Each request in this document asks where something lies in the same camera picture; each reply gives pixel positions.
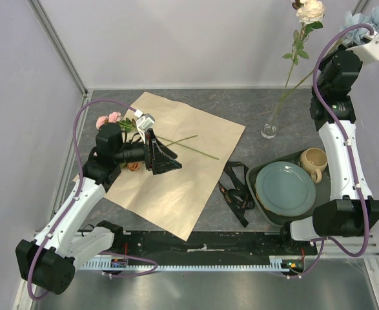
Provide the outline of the cream white rose stem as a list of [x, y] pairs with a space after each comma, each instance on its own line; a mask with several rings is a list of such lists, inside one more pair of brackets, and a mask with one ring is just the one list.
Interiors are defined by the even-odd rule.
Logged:
[[282, 96], [269, 121], [270, 129], [274, 130], [276, 130], [278, 114], [288, 93], [288, 86], [294, 67], [298, 65], [300, 59], [309, 59], [309, 55], [304, 47], [305, 42], [309, 39], [311, 32], [323, 28], [322, 21], [325, 16], [325, 5], [322, 1], [292, 1], [292, 7], [296, 12], [299, 26], [292, 34], [291, 51], [282, 56], [283, 59], [287, 59], [291, 62], [291, 66], [287, 74]]

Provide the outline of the orange wrapping paper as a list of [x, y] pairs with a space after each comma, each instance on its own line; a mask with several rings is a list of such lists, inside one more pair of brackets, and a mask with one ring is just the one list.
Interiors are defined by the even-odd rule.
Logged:
[[245, 127], [149, 92], [132, 107], [154, 117], [156, 137], [182, 168], [157, 175], [125, 169], [104, 198], [188, 240]]

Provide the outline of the orange rose flower stem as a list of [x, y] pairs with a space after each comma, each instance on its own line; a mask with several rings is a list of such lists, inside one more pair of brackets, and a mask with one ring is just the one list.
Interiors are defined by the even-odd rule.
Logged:
[[125, 163], [120, 163], [120, 167], [123, 169], [123, 168], [128, 168], [129, 170], [131, 171], [136, 171], [140, 168], [140, 165], [142, 164], [143, 162], [135, 162], [135, 163], [128, 163], [128, 164], [125, 164]]

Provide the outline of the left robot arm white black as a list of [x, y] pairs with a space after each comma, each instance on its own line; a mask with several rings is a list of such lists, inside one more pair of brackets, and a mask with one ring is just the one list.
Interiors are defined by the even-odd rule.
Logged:
[[177, 154], [162, 144], [152, 129], [139, 135], [141, 140], [127, 141], [119, 125], [108, 123], [100, 127], [96, 145], [63, 206], [32, 241], [21, 240], [15, 248], [21, 278], [29, 286], [60, 295], [76, 271], [95, 255], [106, 250], [110, 254], [122, 251], [122, 227], [106, 221], [78, 241], [74, 236], [120, 175], [122, 164], [143, 162], [154, 175], [182, 167]]

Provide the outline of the black ribbon gold lettering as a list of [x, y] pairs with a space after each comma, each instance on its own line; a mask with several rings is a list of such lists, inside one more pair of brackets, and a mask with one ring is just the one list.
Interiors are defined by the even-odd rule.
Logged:
[[[238, 167], [243, 169], [243, 180], [240, 180], [233, 170], [233, 168]], [[244, 228], [249, 224], [245, 218], [245, 211], [255, 208], [255, 202], [247, 186], [248, 170], [249, 168], [240, 161], [228, 161], [223, 171], [230, 178], [234, 188], [226, 189], [220, 181], [218, 182], [218, 188], [227, 205]]]

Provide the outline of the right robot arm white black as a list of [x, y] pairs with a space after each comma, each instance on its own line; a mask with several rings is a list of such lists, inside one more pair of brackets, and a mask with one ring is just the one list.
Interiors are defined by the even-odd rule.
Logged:
[[278, 246], [295, 253], [302, 241], [336, 237], [364, 238], [379, 221], [379, 200], [365, 180], [356, 145], [356, 116], [349, 92], [362, 69], [352, 51], [339, 49], [320, 61], [312, 86], [311, 118], [327, 155], [331, 181], [330, 200], [313, 210], [312, 216], [286, 223]]

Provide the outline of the pink peony flower stem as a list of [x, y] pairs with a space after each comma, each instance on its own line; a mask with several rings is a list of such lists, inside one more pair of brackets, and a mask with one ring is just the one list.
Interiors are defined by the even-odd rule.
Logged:
[[[106, 125], [108, 123], [117, 123], [122, 129], [126, 129], [127, 132], [130, 132], [131, 130], [137, 129], [137, 125], [134, 125], [134, 119], [126, 118], [126, 120], [123, 120], [123, 116], [119, 111], [113, 112], [113, 113], [109, 114], [108, 116], [98, 117], [98, 119], [96, 120], [96, 128], [99, 130], [103, 125]], [[189, 137], [186, 137], [183, 139], [173, 141], [173, 140], [159, 136], [159, 138], [161, 140], [165, 140], [166, 142], [168, 142], [166, 147], [169, 147], [171, 145], [178, 145], [178, 146], [183, 147], [185, 149], [188, 149], [188, 150], [191, 150], [193, 152], [197, 152], [198, 154], [204, 155], [208, 158], [212, 158], [214, 160], [219, 160], [219, 158], [217, 158], [213, 155], [207, 154], [207, 153], [202, 152], [198, 149], [195, 149], [193, 147], [189, 147], [189, 146], [182, 144], [183, 141], [190, 140], [190, 139], [193, 139], [196, 137], [197, 137], [197, 135], [194, 135], [194, 136], [189, 136]]]

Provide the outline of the light blue flower stem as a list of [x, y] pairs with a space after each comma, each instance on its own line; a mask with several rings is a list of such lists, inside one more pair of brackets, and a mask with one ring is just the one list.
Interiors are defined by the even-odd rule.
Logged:
[[[347, 13], [344, 20], [344, 24], [340, 28], [340, 30], [344, 30], [346, 28], [349, 28], [350, 26], [357, 24], [368, 24], [374, 28], [375, 32], [379, 33], [379, 6], [374, 7], [370, 15], [363, 15], [361, 13], [352, 14], [350, 12]], [[365, 28], [359, 28], [350, 31], [343, 38], [337, 39], [334, 42], [334, 45], [328, 50], [327, 55], [331, 55], [340, 46], [349, 47], [364, 44], [364, 37], [368, 33], [369, 31]], [[300, 86], [307, 78], [308, 76], [305, 76], [300, 82], [298, 82], [298, 84], [296, 84], [296, 86], [292, 87], [292, 89], [288, 91], [287, 96], [289, 96], [293, 92], [293, 90], [298, 88], [298, 86]]]

